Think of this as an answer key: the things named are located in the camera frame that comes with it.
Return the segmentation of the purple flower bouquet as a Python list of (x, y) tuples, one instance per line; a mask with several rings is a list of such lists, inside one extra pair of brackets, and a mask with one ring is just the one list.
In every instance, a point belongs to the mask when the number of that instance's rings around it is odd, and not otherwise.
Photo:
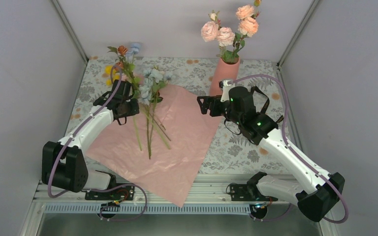
[[(130, 47), (139, 47), (139, 43), (131, 43)], [(136, 53), (134, 55), (134, 65), (136, 60)], [(109, 76), (110, 65), (105, 68), (105, 73)], [(153, 65), (151, 67), (146, 67), (143, 69), (142, 75), (138, 76), (134, 72), (134, 75), (139, 79), (139, 88), (140, 92), (136, 98), (138, 102), (142, 105), (143, 113), (146, 116), (146, 139), (147, 139), (147, 149), (148, 149), (148, 158), (152, 157), (152, 139), (153, 131), (164, 129), (161, 123), (158, 122), (158, 119), (155, 118), (155, 110), (158, 103), (162, 102), (163, 97), (160, 95), (160, 90), (165, 88), (169, 82), (175, 79), (175, 75), (170, 71), (165, 71), (160, 69), (159, 66)], [(107, 80), (107, 85), (110, 85), (110, 78)]]

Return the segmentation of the pink cylindrical vase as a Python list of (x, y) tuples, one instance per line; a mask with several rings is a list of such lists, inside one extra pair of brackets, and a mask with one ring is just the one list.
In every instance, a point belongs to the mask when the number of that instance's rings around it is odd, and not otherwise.
[(222, 90), (219, 87), (219, 82), (222, 80), (237, 79), (239, 66), (240, 66), (239, 58), (236, 58), (235, 64), (228, 64), (224, 62), (223, 59), (219, 59), (212, 81), (211, 81), (209, 95), (210, 96), (221, 95)]

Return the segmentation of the purple pink wrapping paper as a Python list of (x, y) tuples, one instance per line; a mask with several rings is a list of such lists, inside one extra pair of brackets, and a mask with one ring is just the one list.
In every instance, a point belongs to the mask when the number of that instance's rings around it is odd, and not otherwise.
[(147, 144), (146, 116), (140, 112), (124, 125), (107, 126), (91, 144), (87, 157), (131, 183), (182, 207), (216, 134), (220, 117), (201, 113), (197, 97), (167, 85), (155, 109), (165, 131), (154, 131)]

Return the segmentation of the orange red flower stem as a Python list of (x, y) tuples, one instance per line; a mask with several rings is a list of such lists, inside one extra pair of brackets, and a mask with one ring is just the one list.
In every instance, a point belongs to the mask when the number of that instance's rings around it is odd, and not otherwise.
[(117, 58), (115, 63), (110, 66), (109, 78), (110, 85), (116, 80), (126, 81), (131, 84), (132, 98), (137, 98), (139, 95), (139, 79), (134, 75), (134, 55), (139, 52), (139, 47), (126, 47), (120, 45), (119, 47), (107, 46), (109, 53), (115, 53)]

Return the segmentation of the pink rose flower stem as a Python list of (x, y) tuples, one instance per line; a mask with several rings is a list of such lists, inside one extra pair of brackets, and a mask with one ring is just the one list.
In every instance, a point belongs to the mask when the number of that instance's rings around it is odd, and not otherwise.
[(201, 37), (205, 42), (217, 41), (219, 57), (227, 64), (235, 64), (236, 34), (231, 28), (221, 26), (218, 14), (219, 12), (214, 10), (208, 14), (210, 20), (201, 28)]

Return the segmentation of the peach rose flower stem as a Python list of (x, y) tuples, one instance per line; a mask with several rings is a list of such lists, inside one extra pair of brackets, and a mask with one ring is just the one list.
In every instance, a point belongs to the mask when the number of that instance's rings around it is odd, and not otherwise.
[(233, 40), (233, 50), (229, 51), (228, 63), (235, 64), (239, 60), (239, 52), (245, 47), (246, 38), (251, 38), (258, 32), (259, 23), (257, 17), (260, 15), (258, 7), (261, 5), (261, 0), (254, 0), (252, 4), (238, 7), (236, 10), (236, 17), (239, 20), (238, 32), (235, 33)]

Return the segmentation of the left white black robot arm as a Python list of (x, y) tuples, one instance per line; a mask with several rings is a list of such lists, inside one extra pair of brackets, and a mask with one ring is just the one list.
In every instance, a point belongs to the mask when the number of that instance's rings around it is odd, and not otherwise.
[(41, 180), (48, 186), (48, 194), (55, 198), (52, 187), (63, 192), (95, 190), (105, 199), (117, 194), (113, 177), (102, 171), (90, 170), (85, 154), (99, 134), (113, 122), (125, 125), (128, 117), (139, 114), (139, 105), (133, 97), (132, 84), (115, 80), (110, 91), (94, 103), (89, 115), (72, 132), (57, 142), (48, 141), (42, 150)]

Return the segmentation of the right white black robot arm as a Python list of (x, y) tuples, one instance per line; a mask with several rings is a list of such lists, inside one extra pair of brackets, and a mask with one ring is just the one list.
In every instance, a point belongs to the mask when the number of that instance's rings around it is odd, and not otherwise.
[(228, 86), (223, 90), (222, 95), (197, 97), (201, 113), (223, 116), (225, 121), (236, 124), (240, 135), (278, 158), (297, 180), (294, 184), (259, 172), (247, 182), (248, 196), (252, 200), (275, 197), (297, 206), (311, 221), (326, 219), (326, 214), (341, 200), (344, 177), (317, 165), (286, 137), (279, 123), (265, 113), (269, 100), (261, 111), (256, 110), (253, 95), (264, 94), (258, 87)]

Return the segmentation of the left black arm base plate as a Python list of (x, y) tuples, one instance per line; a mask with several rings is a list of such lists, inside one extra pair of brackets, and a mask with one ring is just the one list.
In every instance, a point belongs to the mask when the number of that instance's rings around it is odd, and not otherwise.
[(88, 201), (131, 201), (133, 200), (135, 186), (123, 186), (109, 192), (89, 191), (85, 193)]

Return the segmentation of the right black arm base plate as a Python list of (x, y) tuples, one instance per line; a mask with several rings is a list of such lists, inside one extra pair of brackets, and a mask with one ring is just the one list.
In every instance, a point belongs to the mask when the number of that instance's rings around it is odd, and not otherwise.
[(252, 199), (246, 184), (230, 183), (225, 192), (230, 196), (232, 202), (247, 202)]

